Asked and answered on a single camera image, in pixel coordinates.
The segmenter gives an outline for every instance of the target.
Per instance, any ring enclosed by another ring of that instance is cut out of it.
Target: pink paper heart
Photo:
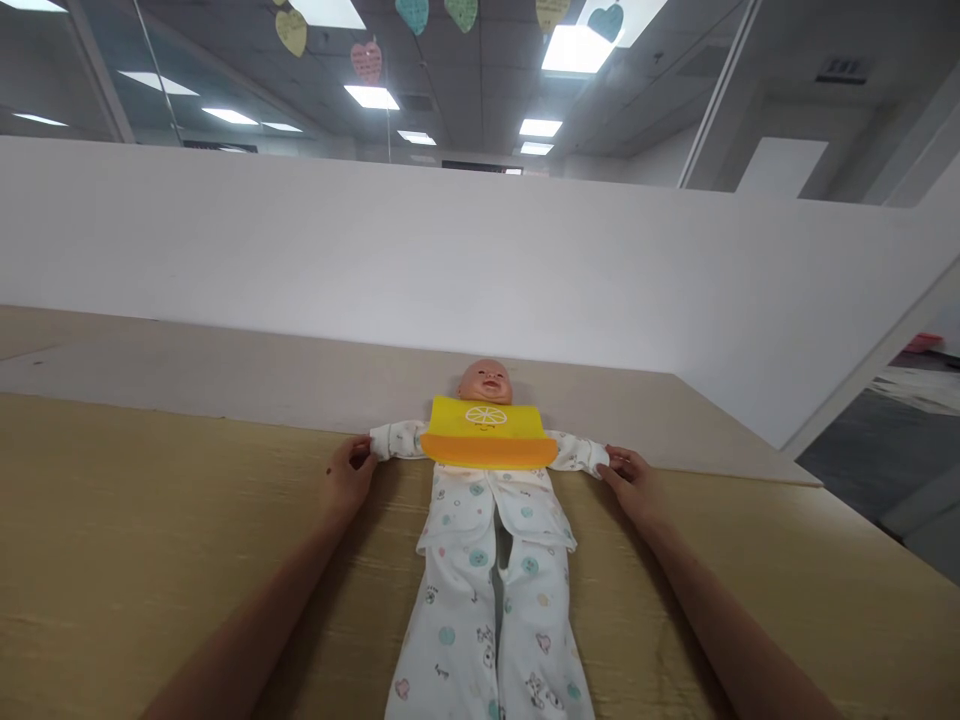
[[[353,69],[367,85],[376,85],[380,82],[380,70],[383,68],[383,54],[380,46],[372,40],[366,45],[357,43],[350,49],[350,60]]]

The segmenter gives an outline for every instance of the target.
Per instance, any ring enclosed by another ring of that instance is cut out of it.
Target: doll head
[[[486,400],[497,405],[513,402],[510,374],[496,360],[477,360],[460,378],[457,395],[461,400]]]

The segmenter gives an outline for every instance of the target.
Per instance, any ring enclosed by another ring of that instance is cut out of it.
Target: gray carpet
[[[951,370],[936,355],[901,355],[892,364]],[[864,390],[797,462],[877,522],[919,487],[960,464],[960,417],[926,413]]]

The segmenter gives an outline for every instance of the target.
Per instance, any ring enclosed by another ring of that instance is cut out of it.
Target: lemon slice print
[[[480,425],[503,425],[507,414],[499,408],[478,405],[467,410],[467,420]]]

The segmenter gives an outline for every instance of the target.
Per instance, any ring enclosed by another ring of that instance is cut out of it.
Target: baby doll
[[[494,405],[513,402],[510,376],[494,360],[467,368],[458,395]],[[383,425],[370,432],[371,450],[383,459],[423,458],[426,431],[427,424],[415,420]],[[557,445],[549,464],[555,470],[599,477],[596,465],[609,463],[597,443],[562,432],[547,436]],[[512,548],[498,548],[501,523]],[[569,621],[566,555],[576,545],[545,469],[478,470],[438,462],[417,543],[426,570],[386,717],[592,719]],[[503,587],[499,633],[495,570]]]

